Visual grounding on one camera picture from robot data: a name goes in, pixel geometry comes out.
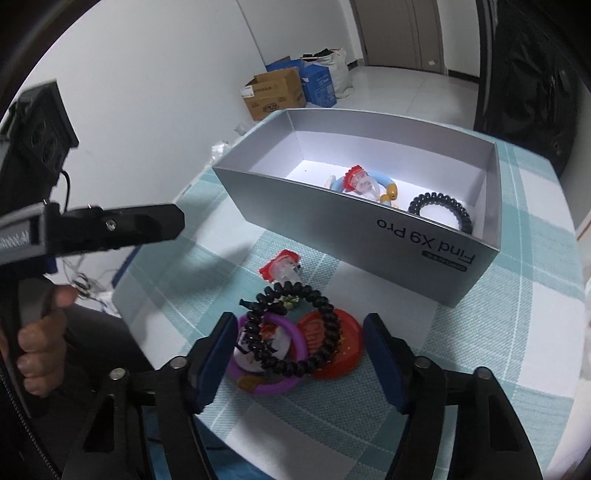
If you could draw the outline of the person's left hand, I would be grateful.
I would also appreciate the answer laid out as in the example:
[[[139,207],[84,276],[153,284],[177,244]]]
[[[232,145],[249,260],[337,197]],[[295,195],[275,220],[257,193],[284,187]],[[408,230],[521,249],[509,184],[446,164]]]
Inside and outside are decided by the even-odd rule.
[[[10,359],[9,339],[1,329],[1,353],[8,365],[9,378],[21,379],[23,389],[33,396],[47,397],[63,383],[67,350],[65,309],[73,306],[76,298],[77,291],[70,285],[53,287],[47,313],[17,334],[23,353],[16,362]]]

